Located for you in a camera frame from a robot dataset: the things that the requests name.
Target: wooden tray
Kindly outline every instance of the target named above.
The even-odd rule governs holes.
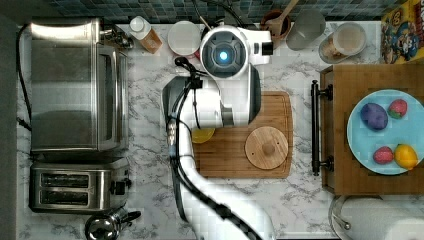
[[[244,145],[256,128],[271,126],[280,130],[288,141],[286,161],[270,170],[255,167],[246,157]],[[196,166],[204,177],[286,178],[293,152],[293,120],[289,95],[285,92],[262,92],[261,110],[245,127],[219,128],[203,144],[193,144]]]
[[[323,187],[336,195],[423,194],[424,161],[400,175],[380,175],[352,154],[347,123],[356,104],[383,89],[406,92],[424,103],[423,65],[334,65],[321,73],[320,89],[333,84],[333,101],[320,98],[321,161],[334,156],[334,172],[323,170]]]

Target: kettle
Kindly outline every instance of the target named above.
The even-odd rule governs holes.
[[[85,223],[85,237],[88,240],[116,240],[120,232],[140,216],[140,211],[129,213],[123,207],[93,215]]]

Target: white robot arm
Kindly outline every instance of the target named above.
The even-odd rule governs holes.
[[[253,64],[269,62],[263,55],[272,54],[272,44],[262,47],[269,42],[268,32],[217,27],[201,44],[201,62],[209,76],[196,78],[188,61],[179,59],[191,77],[174,79],[174,84],[186,80],[178,97],[171,96],[176,85],[164,89],[175,197],[180,216],[191,224],[197,239],[275,239],[271,219],[258,204],[197,172],[191,143],[191,129],[241,126],[253,120],[260,109],[259,76]]]

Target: kettle handle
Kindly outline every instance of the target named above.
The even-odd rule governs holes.
[[[140,211],[129,212],[127,217],[122,219],[122,223],[131,222],[132,220],[135,220],[135,219],[139,218],[140,216],[141,216]]]

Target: kettle lid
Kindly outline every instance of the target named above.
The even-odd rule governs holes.
[[[106,215],[95,215],[85,224],[85,236],[89,240],[115,240],[119,236],[119,226]]]

